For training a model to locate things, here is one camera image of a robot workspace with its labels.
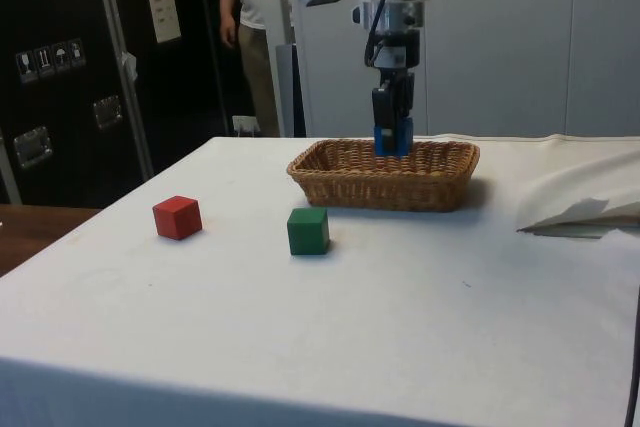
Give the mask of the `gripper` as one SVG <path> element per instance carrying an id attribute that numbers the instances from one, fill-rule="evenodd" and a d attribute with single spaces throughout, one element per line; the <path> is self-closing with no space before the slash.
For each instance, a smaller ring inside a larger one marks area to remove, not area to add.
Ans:
<path id="1" fill-rule="evenodd" d="M 368 66 L 380 71 L 379 86 L 372 90 L 372 105 L 376 127 L 395 127 L 398 96 L 397 72 L 416 67 L 420 63 L 420 32 L 376 32 Z M 414 73 L 407 71 L 401 80 L 401 116 L 411 115 L 414 102 Z"/>

